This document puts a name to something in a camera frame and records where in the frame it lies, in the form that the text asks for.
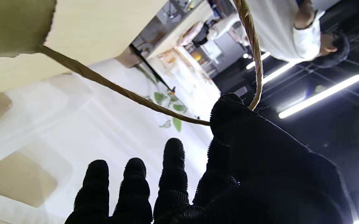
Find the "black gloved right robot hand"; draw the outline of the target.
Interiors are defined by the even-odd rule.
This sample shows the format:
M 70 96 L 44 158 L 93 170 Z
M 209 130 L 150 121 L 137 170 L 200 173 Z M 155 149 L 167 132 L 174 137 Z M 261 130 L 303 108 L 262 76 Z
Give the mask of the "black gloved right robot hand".
M 218 99 L 210 126 L 214 137 L 192 203 L 183 144 L 171 138 L 163 153 L 154 208 L 144 162 L 132 158 L 109 215 L 108 165 L 95 160 L 65 223 L 352 224 L 357 220 L 337 166 L 249 110 L 237 95 Z

